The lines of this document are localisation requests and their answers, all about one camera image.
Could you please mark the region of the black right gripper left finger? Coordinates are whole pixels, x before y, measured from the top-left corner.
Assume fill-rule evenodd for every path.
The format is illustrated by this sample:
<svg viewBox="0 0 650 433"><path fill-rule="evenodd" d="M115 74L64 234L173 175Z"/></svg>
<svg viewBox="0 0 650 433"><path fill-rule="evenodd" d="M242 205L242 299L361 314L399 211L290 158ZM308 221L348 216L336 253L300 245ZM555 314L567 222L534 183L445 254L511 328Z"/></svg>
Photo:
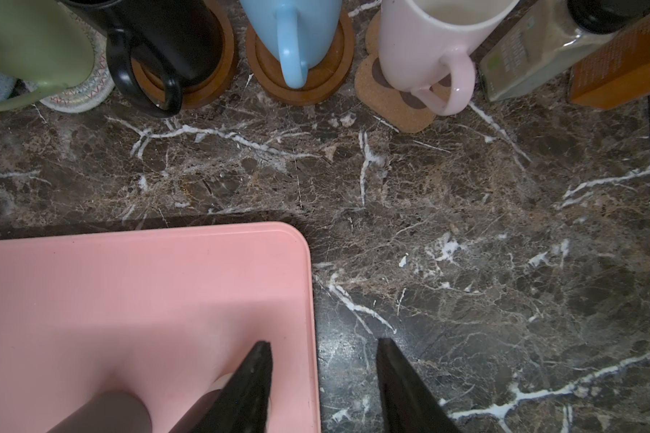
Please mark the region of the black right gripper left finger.
<svg viewBox="0 0 650 433"><path fill-rule="evenodd" d="M272 373L271 344L258 341L220 389L206 393L193 405L189 431L267 431Z"/></svg>

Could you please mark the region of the pink white mug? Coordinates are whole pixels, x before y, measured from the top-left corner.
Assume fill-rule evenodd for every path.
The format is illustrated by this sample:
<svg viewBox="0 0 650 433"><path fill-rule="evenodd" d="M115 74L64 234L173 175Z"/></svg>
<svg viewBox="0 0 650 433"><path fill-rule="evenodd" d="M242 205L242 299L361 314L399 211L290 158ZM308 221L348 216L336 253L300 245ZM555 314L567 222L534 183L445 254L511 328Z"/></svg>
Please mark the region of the pink white mug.
<svg viewBox="0 0 650 433"><path fill-rule="evenodd" d="M517 4L517 0L384 0L378 58L386 81L436 115L460 113L476 84L471 54Z"/></svg>

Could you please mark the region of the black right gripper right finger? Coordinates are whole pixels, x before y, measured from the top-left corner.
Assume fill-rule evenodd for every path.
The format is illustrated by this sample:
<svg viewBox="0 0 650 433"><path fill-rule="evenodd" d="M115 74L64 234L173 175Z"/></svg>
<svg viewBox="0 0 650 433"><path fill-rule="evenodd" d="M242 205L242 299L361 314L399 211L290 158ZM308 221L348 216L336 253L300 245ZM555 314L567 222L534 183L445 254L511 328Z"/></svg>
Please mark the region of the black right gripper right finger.
<svg viewBox="0 0 650 433"><path fill-rule="evenodd" d="M378 340L376 366L384 432L460 433L393 339Z"/></svg>

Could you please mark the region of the light blue mug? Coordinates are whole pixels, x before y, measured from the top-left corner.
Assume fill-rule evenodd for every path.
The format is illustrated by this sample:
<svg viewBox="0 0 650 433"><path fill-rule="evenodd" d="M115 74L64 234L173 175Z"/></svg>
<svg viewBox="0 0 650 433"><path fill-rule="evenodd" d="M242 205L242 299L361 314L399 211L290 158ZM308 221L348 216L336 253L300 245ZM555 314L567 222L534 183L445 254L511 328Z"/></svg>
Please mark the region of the light blue mug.
<svg viewBox="0 0 650 433"><path fill-rule="evenodd" d="M341 0L241 0L256 36L279 61L285 84L302 88L332 45Z"/></svg>

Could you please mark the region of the brown paw shaped coaster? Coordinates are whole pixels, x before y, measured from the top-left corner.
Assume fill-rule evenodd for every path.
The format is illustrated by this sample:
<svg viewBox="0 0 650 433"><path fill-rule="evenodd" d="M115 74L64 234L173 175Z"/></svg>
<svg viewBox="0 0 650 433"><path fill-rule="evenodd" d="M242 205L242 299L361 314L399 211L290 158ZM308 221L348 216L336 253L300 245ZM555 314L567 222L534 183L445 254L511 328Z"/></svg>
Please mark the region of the brown paw shaped coaster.
<svg viewBox="0 0 650 433"><path fill-rule="evenodd" d="M414 134L436 118L435 113L409 92L394 89L385 79L378 58L380 13L372 18L366 31L367 57L355 74L357 98L396 130Z"/></svg>

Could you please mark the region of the round brown wooden coaster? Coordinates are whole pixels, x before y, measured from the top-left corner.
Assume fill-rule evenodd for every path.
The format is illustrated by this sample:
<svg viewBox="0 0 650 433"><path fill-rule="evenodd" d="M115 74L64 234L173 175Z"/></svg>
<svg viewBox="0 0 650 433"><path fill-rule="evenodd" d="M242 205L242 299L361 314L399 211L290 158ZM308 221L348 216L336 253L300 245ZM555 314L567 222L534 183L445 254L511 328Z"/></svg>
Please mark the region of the round brown wooden coaster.
<svg viewBox="0 0 650 433"><path fill-rule="evenodd" d="M330 50L310 69L303 88L289 88L279 61L256 36L252 25L246 31L247 62L259 84L273 99L292 106L311 106L325 101L344 83L354 58L356 36L351 19L341 9Z"/></svg>

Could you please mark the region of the multicolour stitched white coaster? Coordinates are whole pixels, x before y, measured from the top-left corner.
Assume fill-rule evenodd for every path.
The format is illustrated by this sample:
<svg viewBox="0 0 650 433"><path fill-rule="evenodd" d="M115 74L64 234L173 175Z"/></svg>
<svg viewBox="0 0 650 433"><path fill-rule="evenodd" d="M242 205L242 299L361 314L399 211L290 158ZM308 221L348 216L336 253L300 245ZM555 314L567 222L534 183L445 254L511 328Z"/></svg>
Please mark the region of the multicolour stitched white coaster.
<svg viewBox="0 0 650 433"><path fill-rule="evenodd" d="M82 18L54 1L32 1L30 9L43 22L36 47L36 71L23 78L31 90L58 84L68 88L41 103L76 114L100 105L115 88L108 70L107 38Z"/></svg>

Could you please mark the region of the green white mug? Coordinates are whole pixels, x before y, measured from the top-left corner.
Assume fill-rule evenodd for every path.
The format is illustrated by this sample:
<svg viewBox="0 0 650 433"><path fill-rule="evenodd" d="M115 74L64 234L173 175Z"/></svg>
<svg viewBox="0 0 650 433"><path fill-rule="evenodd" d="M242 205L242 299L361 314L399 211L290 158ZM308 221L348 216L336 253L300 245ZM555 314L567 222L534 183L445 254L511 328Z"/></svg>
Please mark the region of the green white mug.
<svg viewBox="0 0 650 433"><path fill-rule="evenodd" d="M0 101L0 112L77 87L94 66L86 33L57 2L0 1L0 73L37 84L27 94Z"/></svg>

